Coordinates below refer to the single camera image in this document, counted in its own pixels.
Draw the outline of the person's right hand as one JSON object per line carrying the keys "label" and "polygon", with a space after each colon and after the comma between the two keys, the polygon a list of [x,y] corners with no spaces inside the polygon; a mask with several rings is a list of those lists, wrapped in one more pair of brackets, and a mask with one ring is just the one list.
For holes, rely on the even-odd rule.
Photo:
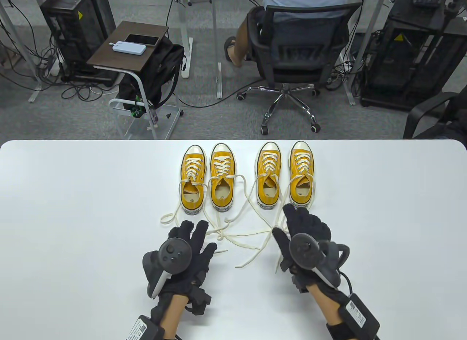
{"label": "person's right hand", "polygon": [[339,256],[340,245],[331,241],[331,231],[318,216],[305,207],[295,208],[292,204],[283,206],[288,233],[273,228],[273,237],[281,251],[282,271],[292,274],[294,285],[304,293],[310,286],[316,286],[327,298],[345,305],[349,298],[338,290],[340,286],[339,268],[349,255],[344,249],[344,257]]}

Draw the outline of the person's left hand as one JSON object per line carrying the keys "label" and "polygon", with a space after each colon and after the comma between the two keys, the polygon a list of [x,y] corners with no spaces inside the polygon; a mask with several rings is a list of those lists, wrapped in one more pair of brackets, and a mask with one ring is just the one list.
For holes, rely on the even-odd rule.
{"label": "person's left hand", "polygon": [[217,250],[217,244],[205,245],[209,224],[205,220],[194,224],[182,221],[172,228],[168,238],[157,251],[143,257],[147,277],[147,295],[157,298],[157,306],[151,310],[151,320],[160,325],[176,295],[188,298],[188,311],[195,316],[205,313],[211,296],[202,289],[209,271],[209,264]]}

